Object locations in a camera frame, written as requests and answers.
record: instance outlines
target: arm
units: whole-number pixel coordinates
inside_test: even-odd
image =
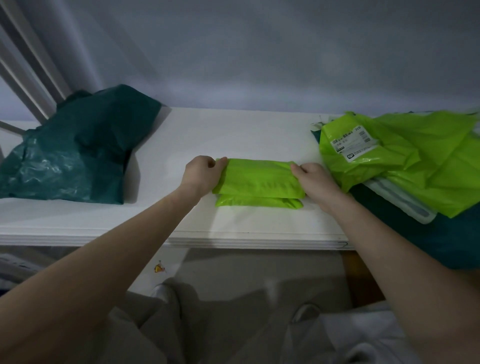
[[[322,166],[292,165],[306,193],[339,223],[426,363],[476,363],[480,292],[341,192]]]
[[[178,189],[1,297],[0,361],[46,360],[101,322],[226,164],[196,157]]]

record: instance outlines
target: brown wooden floor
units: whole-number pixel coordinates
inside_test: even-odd
[[[375,279],[357,252],[343,251],[342,260],[353,308],[385,299],[377,282],[375,282]]]

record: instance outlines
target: white table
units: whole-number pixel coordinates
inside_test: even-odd
[[[323,120],[328,115],[322,114]],[[163,108],[155,132],[130,160],[122,206],[0,200],[0,243],[83,245],[174,190],[196,155],[321,162],[309,126],[319,114]],[[13,141],[4,133],[0,146]],[[166,245],[257,249],[350,249],[332,217],[305,199],[300,210],[226,206],[204,197]]]

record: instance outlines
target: person's left hand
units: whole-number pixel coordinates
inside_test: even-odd
[[[218,184],[227,163],[227,157],[216,162],[208,156],[195,157],[185,167],[180,186],[193,188],[199,197],[203,197]]]

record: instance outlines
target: hand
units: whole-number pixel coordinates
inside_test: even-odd
[[[227,157],[216,162],[212,157],[195,157],[185,167],[180,187],[193,189],[199,197],[205,196],[218,184],[227,162]]]
[[[290,168],[305,193],[326,213],[331,214],[330,205],[346,196],[320,164],[305,163],[301,166],[292,164]]]

